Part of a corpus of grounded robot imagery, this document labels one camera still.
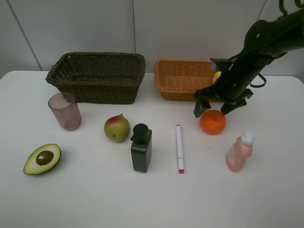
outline white table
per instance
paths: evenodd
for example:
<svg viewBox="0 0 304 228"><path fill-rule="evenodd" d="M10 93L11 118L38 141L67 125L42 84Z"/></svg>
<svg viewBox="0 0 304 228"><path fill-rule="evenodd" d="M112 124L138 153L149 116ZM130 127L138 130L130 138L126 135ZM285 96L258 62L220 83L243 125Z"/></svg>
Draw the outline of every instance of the white table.
<svg viewBox="0 0 304 228"><path fill-rule="evenodd" d="M79 104L83 123L60 128L47 102L58 90L46 72L0 80L1 228L304 227L304 85L267 77L245 107L227 114L220 135L203 133L194 102L162 99L146 74L132 105ZM219 109L220 104L212 104ZM146 174L133 171L131 141L114 143L103 125L123 113L152 129ZM183 130L185 174L177 171L175 125ZM225 154L245 130L254 151L239 173ZM58 144L60 164L41 176L23 166L39 146Z"/></svg>

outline translucent cup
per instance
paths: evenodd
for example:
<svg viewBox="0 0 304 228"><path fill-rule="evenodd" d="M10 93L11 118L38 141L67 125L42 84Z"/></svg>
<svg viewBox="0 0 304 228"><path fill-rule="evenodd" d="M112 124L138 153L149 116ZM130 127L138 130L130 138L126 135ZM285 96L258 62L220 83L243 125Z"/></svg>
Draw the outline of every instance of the translucent cup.
<svg viewBox="0 0 304 228"><path fill-rule="evenodd" d="M72 94L56 94L50 98L48 106L63 129L73 131L80 126L82 118Z"/></svg>

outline orange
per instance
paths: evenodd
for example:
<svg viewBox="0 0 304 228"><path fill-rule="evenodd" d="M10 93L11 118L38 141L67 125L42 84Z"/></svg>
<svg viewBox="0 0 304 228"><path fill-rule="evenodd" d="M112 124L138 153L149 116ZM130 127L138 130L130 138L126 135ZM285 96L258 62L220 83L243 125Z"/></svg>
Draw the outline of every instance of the orange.
<svg viewBox="0 0 304 228"><path fill-rule="evenodd" d="M207 134L219 134L226 126L226 117L217 110L207 110L199 120L200 127Z"/></svg>

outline orange wicker basket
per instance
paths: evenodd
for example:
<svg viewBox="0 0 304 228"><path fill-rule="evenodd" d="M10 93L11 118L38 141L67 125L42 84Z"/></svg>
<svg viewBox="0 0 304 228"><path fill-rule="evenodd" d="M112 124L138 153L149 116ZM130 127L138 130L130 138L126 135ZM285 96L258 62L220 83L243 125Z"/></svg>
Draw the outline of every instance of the orange wicker basket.
<svg viewBox="0 0 304 228"><path fill-rule="evenodd" d="M215 73L211 61L159 60L155 86L166 100L195 101L195 91L211 86Z"/></svg>

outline dark brown wicker basket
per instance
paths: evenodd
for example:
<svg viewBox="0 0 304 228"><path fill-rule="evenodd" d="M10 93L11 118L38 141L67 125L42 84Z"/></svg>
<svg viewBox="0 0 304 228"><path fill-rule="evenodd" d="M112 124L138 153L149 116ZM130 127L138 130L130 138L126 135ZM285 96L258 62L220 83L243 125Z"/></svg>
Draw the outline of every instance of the dark brown wicker basket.
<svg viewBox="0 0 304 228"><path fill-rule="evenodd" d="M59 59L46 81L77 102L132 104L144 72L139 54L72 52Z"/></svg>

